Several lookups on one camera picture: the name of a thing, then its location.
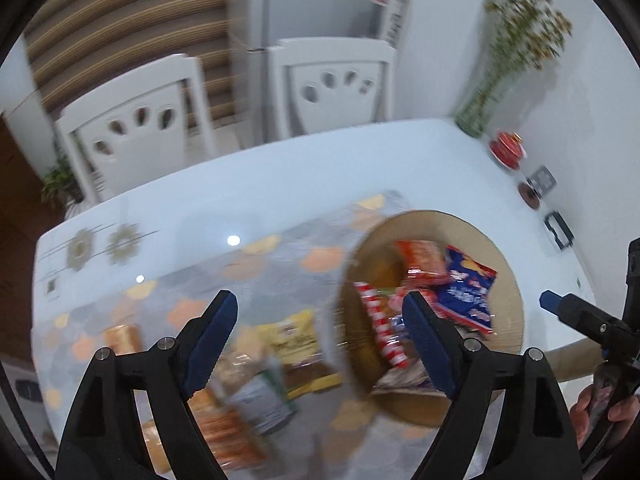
chair backrest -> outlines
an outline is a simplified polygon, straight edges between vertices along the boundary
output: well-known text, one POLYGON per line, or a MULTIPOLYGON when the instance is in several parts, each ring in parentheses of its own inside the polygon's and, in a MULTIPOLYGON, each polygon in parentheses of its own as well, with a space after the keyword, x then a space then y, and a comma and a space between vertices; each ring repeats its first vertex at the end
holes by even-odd
POLYGON ((276 136, 367 124, 393 115, 396 50, 369 38, 291 38, 269 47, 276 136))
POLYGON ((56 126, 89 202, 100 200, 86 160, 114 194, 186 166, 185 85, 207 155, 217 156, 202 68, 185 54, 130 70, 62 110, 56 126))

red bowl with lid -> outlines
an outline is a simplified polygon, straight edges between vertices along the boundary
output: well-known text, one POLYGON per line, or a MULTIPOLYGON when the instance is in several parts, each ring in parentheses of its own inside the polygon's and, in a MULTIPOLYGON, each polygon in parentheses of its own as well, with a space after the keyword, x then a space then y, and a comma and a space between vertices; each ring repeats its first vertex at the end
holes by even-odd
POLYGON ((518 170, 520 161, 527 156, 522 147, 522 138, 518 134, 498 132, 496 138, 489 143, 489 149, 510 170, 518 170))

wooden floor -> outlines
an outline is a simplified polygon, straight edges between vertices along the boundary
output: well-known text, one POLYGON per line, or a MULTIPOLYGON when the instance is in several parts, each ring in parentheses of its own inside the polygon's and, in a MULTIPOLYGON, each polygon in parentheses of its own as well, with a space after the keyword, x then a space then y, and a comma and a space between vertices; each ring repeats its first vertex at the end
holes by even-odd
POLYGON ((0 117, 0 353, 27 362, 36 242, 63 219, 40 203, 41 188, 0 117))

metal bolt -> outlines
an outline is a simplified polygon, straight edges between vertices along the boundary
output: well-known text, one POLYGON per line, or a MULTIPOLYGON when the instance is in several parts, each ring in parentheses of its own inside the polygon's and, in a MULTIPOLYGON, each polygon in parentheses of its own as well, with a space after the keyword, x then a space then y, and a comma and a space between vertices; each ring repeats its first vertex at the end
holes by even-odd
POLYGON ((103 361, 105 360, 107 357, 109 357, 109 354, 111 353, 111 349, 107 348, 106 346, 103 346, 102 348, 98 348, 95 351, 94 357, 96 359, 98 359, 98 361, 103 361))
POLYGON ((175 339, 173 337, 163 337, 158 341, 158 348, 161 350, 168 350, 175 345, 175 339))
POLYGON ((465 348, 470 352, 477 352, 482 348, 482 344, 478 341, 478 339, 465 339, 465 348))
POLYGON ((542 353, 542 350, 539 348, 530 348, 529 349, 529 357, 531 357, 534 361, 542 361, 542 358, 545 355, 542 353))

white dining table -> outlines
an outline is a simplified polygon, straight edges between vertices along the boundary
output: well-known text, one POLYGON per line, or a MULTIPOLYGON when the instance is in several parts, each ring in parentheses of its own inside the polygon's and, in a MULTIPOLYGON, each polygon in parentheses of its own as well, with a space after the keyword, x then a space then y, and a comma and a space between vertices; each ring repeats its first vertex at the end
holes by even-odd
POLYGON ((277 234, 380 190, 415 209, 458 216, 487 235, 516 277, 525 311, 524 346, 543 350, 579 338, 538 304, 547 289, 594 302, 571 248, 559 252, 540 212, 512 172, 449 120, 368 124, 297 137, 209 160, 116 196, 38 241, 33 275, 37 324, 136 284, 277 234), (112 263, 113 232, 135 225, 137 253, 112 263), (81 272, 66 252, 78 231, 94 232, 81 272))

